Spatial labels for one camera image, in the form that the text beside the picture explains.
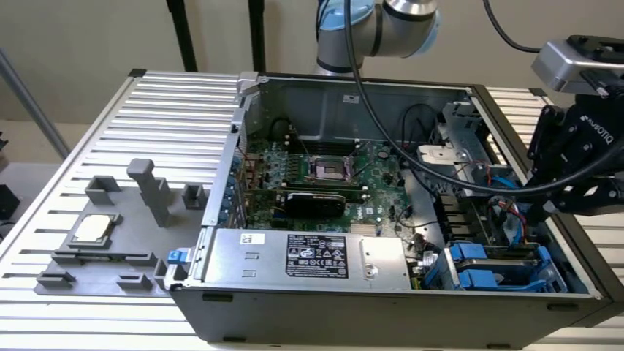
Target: capacitor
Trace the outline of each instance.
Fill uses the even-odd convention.
[[[388,159],[388,157],[391,157],[391,154],[388,154],[388,151],[382,150],[380,152],[378,152],[378,157],[379,159]]]

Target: warning label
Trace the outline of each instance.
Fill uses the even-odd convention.
[[[350,278],[344,236],[290,235],[286,273],[307,278]]]

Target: metal frame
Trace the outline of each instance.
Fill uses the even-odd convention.
[[[207,74],[172,72],[162,74],[170,79],[162,80],[162,85],[167,85],[168,81],[171,87],[160,88],[160,92],[163,94],[186,94],[190,103],[204,102],[200,96],[207,94],[222,97],[223,101],[228,99],[227,91],[211,90],[210,84],[198,84],[202,82],[200,80],[218,77],[236,79],[235,76]],[[180,78],[188,78],[186,85],[191,83],[191,86],[195,87],[191,89],[180,88],[180,80],[176,80]],[[106,159],[106,157],[112,154],[118,155],[122,160],[132,156],[132,153],[140,152],[128,147],[114,146],[112,141],[104,139],[104,131],[115,126],[111,124],[114,114],[127,100],[131,90],[136,88],[138,81],[140,78],[130,78],[124,82],[120,91],[104,108],[104,112],[38,196],[32,207],[27,210],[10,237],[0,244],[0,330],[3,330],[0,349],[47,350],[59,347],[67,350],[92,349],[94,347],[107,350],[180,351],[214,350],[215,347],[232,350],[274,349],[271,345],[244,346],[204,343],[196,337],[170,298],[80,298],[39,296],[32,292],[35,276],[46,268],[46,261],[50,260],[47,252],[60,245],[54,233],[59,229],[50,229],[52,233],[46,233],[46,231],[35,233],[35,230],[43,227],[67,228],[71,226],[74,224],[71,215],[51,214],[50,212],[80,208],[82,201],[86,199],[83,192],[86,182],[72,180],[72,177],[80,175],[86,167],[100,167],[99,170],[104,171],[104,162],[112,163],[112,159]],[[514,136],[519,135],[516,138],[520,140],[520,144],[516,147],[522,149],[522,143],[527,145],[531,140],[542,106],[550,103],[550,100],[546,97],[534,96],[530,90],[522,88],[487,88],[486,93],[494,99],[494,104],[499,106],[500,118],[504,120],[507,117],[514,127],[510,128],[510,133]],[[159,114],[152,115],[152,118],[162,117]],[[163,132],[183,133],[188,132],[190,128],[202,132],[202,127],[195,125],[202,123],[202,118],[192,122],[180,120],[166,120],[166,122],[167,124],[159,127]],[[136,124],[132,127],[138,132],[142,132],[154,130],[151,128],[155,125],[150,127],[146,124]],[[92,145],[98,143],[102,145],[92,152]],[[492,140],[491,145],[495,154],[504,162],[499,147]],[[179,165],[186,164],[186,168],[176,173],[176,177],[180,177],[187,170],[196,169],[194,168],[198,167],[196,157],[203,151],[200,148],[184,148],[182,141],[171,142],[170,146],[172,148],[167,152],[178,150],[180,153],[176,156],[178,163]],[[578,222],[584,227],[583,229],[578,226],[579,233],[571,235],[579,238],[579,241],[586,239],[588,247],[583,247],[584,255],[594,255],[595,252],[596,257],[592,258],[591,262],[596,263],[599,260],[606,262],[603,274],[607,277],[610,274],[619,276],[624,281],[624,270],[622,269],[624,265],[623,216],[576,216],[575,221],[571,222],[572,224]],[[606,282],[611,286],[610,291],[622,288],[618,278]],[[624,316],[611,318],[596,328],[562,329],[530,345],[526,350],[616,351],[622,349],[623,344]],[[290,348],[312,350],[316,347]]]

